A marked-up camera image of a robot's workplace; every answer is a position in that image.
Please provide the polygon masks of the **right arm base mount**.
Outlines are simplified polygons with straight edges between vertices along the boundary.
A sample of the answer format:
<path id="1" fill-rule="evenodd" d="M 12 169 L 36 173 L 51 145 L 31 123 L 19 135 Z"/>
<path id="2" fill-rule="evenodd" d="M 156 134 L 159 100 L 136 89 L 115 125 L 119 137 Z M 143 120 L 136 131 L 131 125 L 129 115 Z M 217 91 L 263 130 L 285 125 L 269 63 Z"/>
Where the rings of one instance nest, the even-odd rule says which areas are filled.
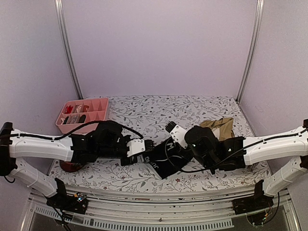
<path id="1" fill-rule="evenodd" d="M 232 208 L 236 215 L 253 212 L 273 206 L 273 196 L 266 196 L 263 190 L 264 180 L 254 187 L 254 194 L 232 200 Z"/>

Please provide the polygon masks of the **tan beige underwear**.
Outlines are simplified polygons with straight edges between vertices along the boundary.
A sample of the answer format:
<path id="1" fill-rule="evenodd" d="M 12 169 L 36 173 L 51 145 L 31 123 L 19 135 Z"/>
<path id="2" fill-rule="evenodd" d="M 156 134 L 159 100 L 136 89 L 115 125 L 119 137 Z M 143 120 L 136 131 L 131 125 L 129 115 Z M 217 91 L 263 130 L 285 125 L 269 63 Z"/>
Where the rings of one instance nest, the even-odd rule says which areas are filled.
<path id="1" fill-rule="evenodd" d="M 219 120 L 205 120 L 200 123 L 202 128 L 210 128 L 214 133 L 214 136 L 219 141 L 224 141 L 230 138 L 234 138 L 233 132 L 233 118 L 221 118 Z"/>

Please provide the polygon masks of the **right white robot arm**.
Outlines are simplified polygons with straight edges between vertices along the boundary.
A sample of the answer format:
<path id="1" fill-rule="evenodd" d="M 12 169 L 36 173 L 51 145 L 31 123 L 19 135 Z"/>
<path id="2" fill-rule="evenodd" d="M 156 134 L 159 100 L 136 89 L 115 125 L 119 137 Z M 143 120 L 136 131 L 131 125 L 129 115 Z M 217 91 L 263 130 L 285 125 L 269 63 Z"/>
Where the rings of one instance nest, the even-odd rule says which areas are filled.
<path id="1" fill-rule="evenodd" d="M 308 172 L 308 128 L 301 126 L 289 132 L 265 137 L 234 137 L 219 141 L 210 128 L 194 126 L 175 136 L 180 146 L 190 149 L 204 169 L 215 172 L 245 168 L 262 161 L 289 157 L 290 160 L 269 178 L 255 185 L 249 206 L 259 210 L 296 179 Z"/>

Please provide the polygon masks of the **black white-striped underwear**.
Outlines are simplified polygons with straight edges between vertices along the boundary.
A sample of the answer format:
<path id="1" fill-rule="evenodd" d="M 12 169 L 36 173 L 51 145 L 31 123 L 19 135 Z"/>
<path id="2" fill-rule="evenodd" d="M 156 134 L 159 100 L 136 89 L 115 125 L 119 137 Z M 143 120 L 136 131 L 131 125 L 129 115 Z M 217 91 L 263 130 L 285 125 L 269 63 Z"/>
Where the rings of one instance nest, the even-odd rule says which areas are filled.
<path id="1" fill-rule="evenodd" d="M 185 167 L 193 159 L 193 153 L 169 138 L 155 146 L 152 151 L 142 154 L 142 157 L 151 170 L 163 180 Z"/>

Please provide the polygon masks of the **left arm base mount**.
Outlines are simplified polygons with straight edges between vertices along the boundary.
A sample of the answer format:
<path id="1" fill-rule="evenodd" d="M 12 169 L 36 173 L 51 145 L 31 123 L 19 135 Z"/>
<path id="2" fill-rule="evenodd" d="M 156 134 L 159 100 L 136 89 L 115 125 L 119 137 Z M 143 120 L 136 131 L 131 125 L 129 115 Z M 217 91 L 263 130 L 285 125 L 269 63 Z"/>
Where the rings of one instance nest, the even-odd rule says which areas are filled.
<path id="1" fill-rule="evenodd" d="M 55 178 L 55 182 L 57 185 L 56 194 L 47 198 L 47 205 L 62 211 L 84 215 L 89 204 L 86 195 L 78 192 L 74 195 L 68 195 L 64 182 L 58 178 Z"/>

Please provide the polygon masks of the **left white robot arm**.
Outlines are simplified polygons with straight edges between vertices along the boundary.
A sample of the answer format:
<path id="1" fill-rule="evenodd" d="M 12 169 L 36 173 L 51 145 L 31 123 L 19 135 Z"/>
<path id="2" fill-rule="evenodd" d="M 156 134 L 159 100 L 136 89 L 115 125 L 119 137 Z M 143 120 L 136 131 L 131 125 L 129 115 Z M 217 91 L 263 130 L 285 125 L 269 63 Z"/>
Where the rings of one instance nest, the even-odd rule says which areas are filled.
<path id="1" fill-rule="evenodd" d="M 44 136 L 15 130 L 11 122 L 6 122 L 0 129 L 0 174 L 22 181 L 52 198 L 61 209 L 67 209 L 72 202 L 64 183 L 41 173 L 24 158 L 58 159 L 79 165 L 95 162 L 99 157 L 133 161 L 146 150 L 146 141 L 142 136 L 124 136 L 124 129 L 131 130 L 114 121 L 92 121 L 62 136 Z"/>

